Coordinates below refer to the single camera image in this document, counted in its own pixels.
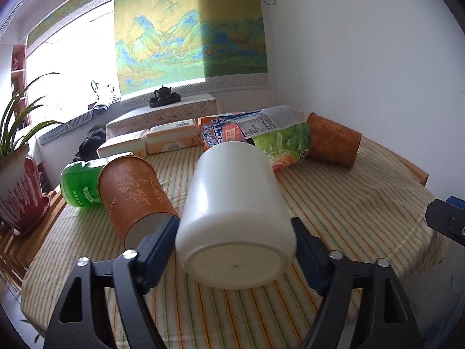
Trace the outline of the wooden slatted tray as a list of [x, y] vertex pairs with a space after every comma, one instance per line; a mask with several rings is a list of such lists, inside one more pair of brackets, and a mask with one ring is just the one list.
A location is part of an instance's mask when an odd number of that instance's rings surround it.
[[33, 231], [23, 236], [13, 234], [11, 228], [1, 229], [1, 274], [18, 290], [34, 257], [67, 203], [60, 187], [51, 191], [50, 205], [42, 222]]

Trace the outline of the red white plant pot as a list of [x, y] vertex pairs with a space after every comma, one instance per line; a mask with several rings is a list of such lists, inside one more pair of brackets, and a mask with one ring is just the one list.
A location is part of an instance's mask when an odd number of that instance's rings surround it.
[[1, 219], [19, 235], [45, 217], [51, 198], [42, 192], [38, 166], [25, 144], [1, 159]]

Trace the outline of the landscape painting curtain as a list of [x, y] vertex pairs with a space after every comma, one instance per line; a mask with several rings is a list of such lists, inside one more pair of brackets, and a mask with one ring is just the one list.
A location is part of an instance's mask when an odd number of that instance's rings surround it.
[[260, 0], [114, 0], [114, 36], [122, 95], [268, 71]]

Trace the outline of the orange blue snack bag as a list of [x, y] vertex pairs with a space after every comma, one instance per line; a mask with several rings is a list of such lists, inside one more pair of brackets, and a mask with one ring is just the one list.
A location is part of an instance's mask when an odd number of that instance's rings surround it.
[[245, 115], [245, 112], [234, 112], [220, 113], [199, 118], [198, 127], [203, 150], [207, 151], [214, 145], [228, 141], [247, 142], [242, 133], [235, 133], [234, 136], [224, 136], [223, 134], [223, 126], [228, 120]]

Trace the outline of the green snack bag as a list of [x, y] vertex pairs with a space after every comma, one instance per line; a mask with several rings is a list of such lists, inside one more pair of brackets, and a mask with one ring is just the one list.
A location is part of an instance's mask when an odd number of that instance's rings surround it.
[[267, 156], [275, 170], [304, 159], [310, 149], [310, 127], [303, 112], [274, 106], [240, 113], [222, 126], [223, 140], [249, 143]]

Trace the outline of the striped table cloth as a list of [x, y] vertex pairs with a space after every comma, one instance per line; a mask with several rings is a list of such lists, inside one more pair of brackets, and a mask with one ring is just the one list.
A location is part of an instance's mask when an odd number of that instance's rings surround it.
[[[302, 160], [277, 172], [289, 213], [332, 250], [354, 261], [390, 260], [407, 281], [445, 256], [425, 223], [433, 195], [394, 153], [363, 139], [351, 169]], [[123, 251], [103, 206], [67, 206], [28, 269], [21, 310], [45, 332], [79, 258]], [[297, 265], [261, 288], [226, 291], [194, 281], [175, 258], [146, 303], [169, 348], [298, 348], [320, 305]]]

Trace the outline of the blue cloth on sill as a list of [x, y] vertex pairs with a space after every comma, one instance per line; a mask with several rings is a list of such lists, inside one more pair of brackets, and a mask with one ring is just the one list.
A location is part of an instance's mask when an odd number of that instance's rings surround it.
[[90, 109], [90, 113], [92, 117], [100, 116], [104, 114], [112, 105], [115, 103], [120, 102], [119, 99], [111, 99], [110, 101], [98, 101], [96, 102], [93, 107]]

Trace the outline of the orange paper cup right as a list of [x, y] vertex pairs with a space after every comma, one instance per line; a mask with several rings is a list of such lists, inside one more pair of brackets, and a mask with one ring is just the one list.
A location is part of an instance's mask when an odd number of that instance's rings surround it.
[[307, 118], [310, 148], [307, 158], [352, 168], [362, 134], [330, 119], [311, 113]]

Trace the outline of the tissue pack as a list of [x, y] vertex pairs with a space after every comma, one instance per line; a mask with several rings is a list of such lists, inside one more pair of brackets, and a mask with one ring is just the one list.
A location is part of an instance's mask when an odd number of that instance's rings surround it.
[[145, 133], [144, 141], [149, 154], [198, 147], [201, 144], [200, 131], [195, 119], [155, 126]]
[[132, 152], [135, 156], [146, 158], [148, 155], [145, 142], [146, 132], [147, 130], [145, 129], [112, 137], [97, 149], [97, 154], [101, 159], [116, 154]]

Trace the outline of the lace covered low table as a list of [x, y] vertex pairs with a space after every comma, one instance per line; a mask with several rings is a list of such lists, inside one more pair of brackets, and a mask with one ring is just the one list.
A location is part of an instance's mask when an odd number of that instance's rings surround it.
[[220, 105], [210, 94], [183, 97], [171, 105], [138, 107], [110, 121], [105, 126], [107, 139], [127, 133], [151, 129], [161, 124], [196, 119], [220, 113]]

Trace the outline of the orange paper cup left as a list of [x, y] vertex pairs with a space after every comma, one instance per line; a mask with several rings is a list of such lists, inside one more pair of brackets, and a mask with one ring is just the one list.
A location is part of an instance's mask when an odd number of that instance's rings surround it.
[[145, 236], [178, 216], [153, 166], [134, 155], [120, 156], [105, 165], [99, 175], [98, 191], [126, 249], [137, 248]]

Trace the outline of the green plastic bottle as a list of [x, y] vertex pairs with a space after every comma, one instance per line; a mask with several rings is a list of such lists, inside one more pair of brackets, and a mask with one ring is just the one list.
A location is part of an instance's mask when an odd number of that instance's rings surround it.
[[66, 202], [73, 207], [88, 208], [101, 204], [99, 175], [117, 155], [91, 161], [76, 161], [62, 170], [60, 188]]

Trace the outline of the green spider plant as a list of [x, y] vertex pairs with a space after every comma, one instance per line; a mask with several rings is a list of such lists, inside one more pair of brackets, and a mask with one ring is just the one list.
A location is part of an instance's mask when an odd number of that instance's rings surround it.
[[63, 124], [65, 127], [72, 129], [71, 125], [68, 123], [56, 120], [46, 120], [37, 123], [35, 126], [31, 127], [26, 134], [23, 134], [17, 139], [17, 133], [20, 130], [20, 126], [22, 125], [25, 118], [32, 111], [44, 106], [44, 104], [40, 103], [40, 101], [45, 98], [45, 95], [37, 98], [33, 102], [30, 102], [28, 105], [26, 105], [26, 107], [23, 107], [18, 113], [16, 113], [19, 103], [23, 97], [26, 97], [28, 89], [34, 83], [36, 83], [41, 78], [52, 75], [60, 75], [60, 72], [48, 72], [42, 74], [41, 76], [38, 76], [30, 83], [28, 83], [24, 88], [17, 89], [12, 93], [12, 97], [6, 105], [6, 109], [4, 110], [3, 115], [1, 116], [1, 160], [6, 159], [16, 149], [23, 147], [35, 134], [45, 129], [46, 127], [54, 124]]

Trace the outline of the black bag on floor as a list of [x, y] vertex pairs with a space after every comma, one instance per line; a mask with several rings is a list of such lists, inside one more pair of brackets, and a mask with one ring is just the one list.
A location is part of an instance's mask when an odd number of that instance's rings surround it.
[[76, 161], [91, 161], [99, 157], [97, 149], [105, 142], [105, 130], [95, 129], [87, 133], [86, 139], [79, 145], [73, 159]]

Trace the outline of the tissue pack far left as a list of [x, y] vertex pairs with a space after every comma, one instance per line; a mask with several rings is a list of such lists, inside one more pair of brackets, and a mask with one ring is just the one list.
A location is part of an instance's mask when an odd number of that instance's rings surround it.
[[97, 154], [101, 159], [116, 154], [132, 152], [135, 156], [146, 158], [148, 155], [145, 142], [146, 132], [147, 130], [145, 129], [112, 137], [97, 149]]

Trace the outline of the white plastic cup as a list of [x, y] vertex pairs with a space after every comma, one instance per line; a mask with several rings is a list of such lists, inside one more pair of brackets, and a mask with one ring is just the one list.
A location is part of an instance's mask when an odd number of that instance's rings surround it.
[[277, 178], [261, 150], [227, 142], [201, 155], [175, 244], [183, 269], [215, 288], [256, 288], [289, 268], [296, 235]]

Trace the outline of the orange paper cup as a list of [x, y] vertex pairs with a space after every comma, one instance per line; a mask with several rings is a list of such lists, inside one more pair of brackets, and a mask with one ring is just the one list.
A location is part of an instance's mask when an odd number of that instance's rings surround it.
[[98, 191], [126, 249], [137, 248], [145, 236], [178, 216], [153, 166], [134, 155], [120, 156], [105, 165], [99, 175]]
[[352, 168], [362, 134], [330, 119], [311, 113], [307, 118], [310, 148], [307, 158]]

